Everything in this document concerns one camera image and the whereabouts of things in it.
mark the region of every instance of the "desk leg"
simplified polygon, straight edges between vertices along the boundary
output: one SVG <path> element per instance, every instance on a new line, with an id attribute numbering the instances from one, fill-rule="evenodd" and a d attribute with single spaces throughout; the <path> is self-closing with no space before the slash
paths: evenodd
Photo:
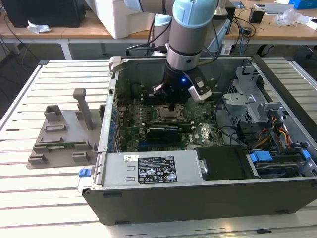
<path id="1" fill-rule="evenodd" d="M 20 50 L 18 48 L 18 44 L 11 44 L 11 49 L 12 49 L 12 51 L 13 51 L 13 53 L 15 55 L 19 55 L 20 54 Z"/>
<path id="2" fill-rule="evenodd" d="M 68 39 L 62 39 L 59 41 L 59 44 L 63 50 L 65 60 L 72 60 L 73 57 L 71 55 L 70 49 L 69 49 L 69 40 Z"/>

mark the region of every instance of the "barcode sticker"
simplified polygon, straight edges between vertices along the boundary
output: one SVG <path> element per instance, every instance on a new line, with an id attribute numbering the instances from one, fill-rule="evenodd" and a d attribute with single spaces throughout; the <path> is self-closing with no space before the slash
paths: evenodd
<path id="1" fill-rule="evenodd" d="M 124 161 L 138 161 L 139 155 L 124 155 Z"/>

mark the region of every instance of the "computer case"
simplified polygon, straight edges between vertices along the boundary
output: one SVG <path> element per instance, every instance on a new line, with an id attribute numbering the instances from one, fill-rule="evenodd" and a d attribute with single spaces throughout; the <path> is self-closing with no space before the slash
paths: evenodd
<path id="1" fill-rule="evenodd" d="M 84 0 L 2 0 L 14 27 L 37 25 L 79 27 L 85 17 Z"/>

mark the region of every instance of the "blue drive bracket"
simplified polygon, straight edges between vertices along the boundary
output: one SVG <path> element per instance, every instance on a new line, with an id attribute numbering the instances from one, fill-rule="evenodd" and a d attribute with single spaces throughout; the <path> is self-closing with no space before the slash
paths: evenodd
<path id="1" fill-rule="evenodd" d="M 79 177 L 91 177 L 91 168 L 82 168 L 78 174 Z"/>
<path id="2" fill-rule="evenodd" d="M 253 162 L 273 161 L 269 151 L 254 151 L 252 154 L 250 154 L 250 157 Z"/>
<path id="3" fill-rule="evenodd" d="M 302 154 L 304 155 L 306 161 L 308 161 L 311 158 L 311 155 L 308 152 L 308 150 L 302 150 Z"/>

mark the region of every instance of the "warning label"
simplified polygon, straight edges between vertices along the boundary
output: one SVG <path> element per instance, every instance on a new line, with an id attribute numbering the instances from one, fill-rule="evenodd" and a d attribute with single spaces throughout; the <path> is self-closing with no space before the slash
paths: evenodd
<path id="1" fill-rule="evenodd" d="M 173 156 L 139 158 L 138 170 L 139 184 L 177 182 Z"/>

